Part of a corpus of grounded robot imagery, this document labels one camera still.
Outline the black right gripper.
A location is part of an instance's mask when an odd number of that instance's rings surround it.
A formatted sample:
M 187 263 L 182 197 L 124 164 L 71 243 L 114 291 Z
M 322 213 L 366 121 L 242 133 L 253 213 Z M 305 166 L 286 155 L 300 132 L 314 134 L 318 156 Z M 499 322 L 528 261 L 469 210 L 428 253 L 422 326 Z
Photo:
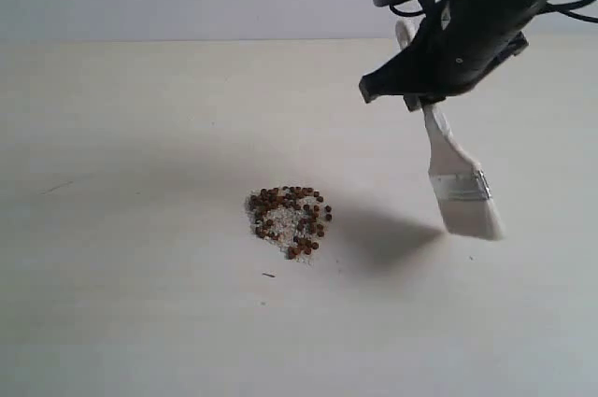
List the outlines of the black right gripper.
M 513 50 L 548 0 L 435 0 L 415 41 L 359 82 L 369 104 L 401 96 L 409 112 L 475 87 Z

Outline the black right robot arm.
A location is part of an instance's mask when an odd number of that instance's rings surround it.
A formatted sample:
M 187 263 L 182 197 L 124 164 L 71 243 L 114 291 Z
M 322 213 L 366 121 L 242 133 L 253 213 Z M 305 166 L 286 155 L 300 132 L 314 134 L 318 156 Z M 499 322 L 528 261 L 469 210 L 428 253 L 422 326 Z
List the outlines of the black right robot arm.
M 412 0 L 373 0 L 393 8 Z M 414 39 L 380 68 L 362 77 L 365 102 L 401 96 L 435 103 L 474 89 L 528 46 L 523 28 L 536 16 L 560 12 L 549 0 L 416 0 L 423 20 Z

